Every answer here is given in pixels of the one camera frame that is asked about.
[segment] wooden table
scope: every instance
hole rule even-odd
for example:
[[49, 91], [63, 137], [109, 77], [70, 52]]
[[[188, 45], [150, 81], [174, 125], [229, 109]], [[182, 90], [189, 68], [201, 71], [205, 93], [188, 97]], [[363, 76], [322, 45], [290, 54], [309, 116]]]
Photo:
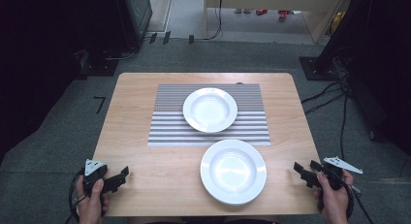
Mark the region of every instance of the wooden table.
[[[206, 146], [147, 146], [157, 85], [161, 83], [258, 83], [271, 146], [256, 146], [267, 183], [251, 203], [233, 207], [213, 199], [200, 178]], [[127, 182], [111, 194], [108, 216], [263, 215], [318, 213], [312, 190], [293, 170], [309, 169], [318, 154], [289, 74], [125, 73], [120, 75], [94, 160], [107, 177], [129, 166]]]
[[[303, 11], [302, 16], [311, 37], [314, 43], [318, 43], [332, 23], [335, 14], [340, 11], [340, 7], [344, 6], [344, 2], [347, 0], [222, 0], [221, 8]], [[219, 7], [220, 0], [204, 0], [205, 38], [207, 38], [207, 9]]]

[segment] hand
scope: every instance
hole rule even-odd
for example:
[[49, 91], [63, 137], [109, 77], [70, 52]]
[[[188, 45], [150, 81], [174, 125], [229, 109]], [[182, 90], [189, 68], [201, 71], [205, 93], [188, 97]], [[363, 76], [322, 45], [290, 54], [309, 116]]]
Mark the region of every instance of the hand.
[[[84, 194], [82, 187], [83, 176], [79, 177], [76, 188], [78, 194]], [[79, 223], [80, 224], [102, 224], [103, 219], [102, 214], [102, 205], [100, 203], [100, 193], [103, 190], [104, 182], [100, 178], [94, 183], [91, 196], [85, 197], [81, 202], [79, 202]], [[109, 200], [107, 194], [103, 194], [103, 213], [106, 213], [109, 209]]]
[[[346, 170], [342, 170], [344, 181], [347, 184], [353, 184], [354, 178], [349, 174]], [[324, 221], [327, 224], [347, 224], [347, 214], [346, 210], [348, 207], [349, 202], [349, 195], [344, 187], [341, 187], [337, 191], [334, 191], [330, 187], [329, 180], [323, 173], [317, 174], [318, 181], [320, 182], [321, 186], [323, 187], [323, 202], [324, 208], [322, 211], [322, 215]]]

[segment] gray striped placemat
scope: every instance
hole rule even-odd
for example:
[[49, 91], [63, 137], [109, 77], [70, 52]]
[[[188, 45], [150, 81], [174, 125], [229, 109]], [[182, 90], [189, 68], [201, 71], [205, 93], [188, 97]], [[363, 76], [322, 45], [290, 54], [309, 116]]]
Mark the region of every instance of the gray striped placemat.
[[[203, 133], [184, 119], [182, 107], [194, 91], [216, 87], [228, 92], [237, 103], [237, 118], [224, 131]], [[259, 84], [159, 84], [151, 120], [148, 145], [204, 146], [236, 139], [252, 145], [271, 145]]]

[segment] ceramic plate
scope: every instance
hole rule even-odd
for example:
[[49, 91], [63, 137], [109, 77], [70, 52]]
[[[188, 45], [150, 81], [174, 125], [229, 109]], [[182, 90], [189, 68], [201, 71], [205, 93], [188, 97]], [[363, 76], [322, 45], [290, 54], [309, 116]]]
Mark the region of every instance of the ceramic plate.
[[183, 114], [196, 130], [215, 133], [233, 124], [237, 117], [237, 104], [229, 93], [221, 89], [202, 88], [185, 99]]
[[200, 172], [208, 193], [234, 206], [255, 199], [267, 178], [263, 157], [251, 144], [239, 140], [212, 145], [203, 156]]

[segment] red object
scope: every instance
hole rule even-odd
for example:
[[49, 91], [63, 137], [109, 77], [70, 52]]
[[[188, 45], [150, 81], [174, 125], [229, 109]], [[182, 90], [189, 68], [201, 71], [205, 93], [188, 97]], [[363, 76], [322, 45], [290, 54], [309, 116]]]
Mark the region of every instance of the red object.
[[280, 10], [280, 11], [278, 11], [278, 13], [280, 14], [280, 17], [278, 18], [278, 20], [280, 22], [283, 22], [285, 20], [285, 18], [287, 17], [287, 15], [291, 14], [292, 12], [291, 11], [282, 11], [282, 10]]
[[257, 14], [257, 16], [260, 16], [262, 14], [266, 14], [268, 11], [269, 10], [267, 10], [267, 9], [257, 9], [256, 14]]

